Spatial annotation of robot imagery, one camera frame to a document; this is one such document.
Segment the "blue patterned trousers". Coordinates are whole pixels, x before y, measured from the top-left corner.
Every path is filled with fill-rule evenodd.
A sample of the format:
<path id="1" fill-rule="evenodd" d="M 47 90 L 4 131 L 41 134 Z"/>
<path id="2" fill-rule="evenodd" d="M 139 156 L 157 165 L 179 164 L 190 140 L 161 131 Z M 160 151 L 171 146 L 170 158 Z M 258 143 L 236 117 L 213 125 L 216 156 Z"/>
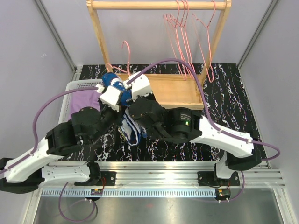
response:
<path id="1" fill-rule="evenodd" d="M 141 138 L 146 138 L 147 134 L 143 127 L 137 124 L 129 114 L 129 107 L 132 102 L 131 90 L 126 90 L 123 80 L 115 73 L 108 72 L 102 76 L 105 87 L 113 86 L 122 92 L 120 104 L 125 108 L 121 123 L 118 125 L 123 138 L 130 146 L 139 144 Z"/>

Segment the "purple trousers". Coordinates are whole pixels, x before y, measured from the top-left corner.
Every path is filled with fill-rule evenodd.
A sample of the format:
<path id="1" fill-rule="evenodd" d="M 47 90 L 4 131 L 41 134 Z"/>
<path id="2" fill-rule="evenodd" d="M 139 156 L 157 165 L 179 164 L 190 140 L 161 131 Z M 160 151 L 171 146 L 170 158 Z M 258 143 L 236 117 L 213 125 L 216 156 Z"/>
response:
<path id="1" fill-rule="evenodd" d="M 79 112 L 82 108 L 92 107 L 100 111 L 98 102 L 100 94 L 95 90 L 78 91 L 71 94 L 70 112 L 68 119 L 73 113 Z"/>

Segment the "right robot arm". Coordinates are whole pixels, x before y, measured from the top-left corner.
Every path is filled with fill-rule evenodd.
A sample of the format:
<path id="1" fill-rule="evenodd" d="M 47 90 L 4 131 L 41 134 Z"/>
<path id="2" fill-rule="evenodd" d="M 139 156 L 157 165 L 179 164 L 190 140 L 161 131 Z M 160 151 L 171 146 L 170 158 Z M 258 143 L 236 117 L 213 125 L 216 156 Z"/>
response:
<path id="1" fill-rule="evenodd" d="M 213 127 L 208 118 L 189 108 L 166 109 L 156 100 L 138 98 L 128 110 L 129 115 L 149 137 L 174 144 L 201 143 L 224 150 L 213 171 L 198 173 L 200 185 L 228 186 L 237 171 L 249 170 L 262 161 L 249 133 L 221 125 Z"/>

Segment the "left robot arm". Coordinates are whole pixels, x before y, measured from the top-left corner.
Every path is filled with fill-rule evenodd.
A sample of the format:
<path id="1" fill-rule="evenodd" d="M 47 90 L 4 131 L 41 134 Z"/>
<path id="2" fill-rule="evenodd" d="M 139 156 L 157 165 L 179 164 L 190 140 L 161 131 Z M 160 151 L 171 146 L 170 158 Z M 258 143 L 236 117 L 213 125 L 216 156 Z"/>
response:
<path id="1" fill-rule="evenodd" d="M 17 159 L 2 158 L 0 169 L 6 171 L 0 180 L 0 190 L 15 194 L 35 191 L 46 183 L 73 182 L 76 186 L 96 186 L 103 183 L 99 165 L 90 161 L 78 166 L 50 167 L 48 164 L 93 145 L 105 135 L 112 125 L 118 124 L 124 114 L 104 106 L 98 111 L 85 107 L 47 132 L 37 144 L 34 153 Z"/>

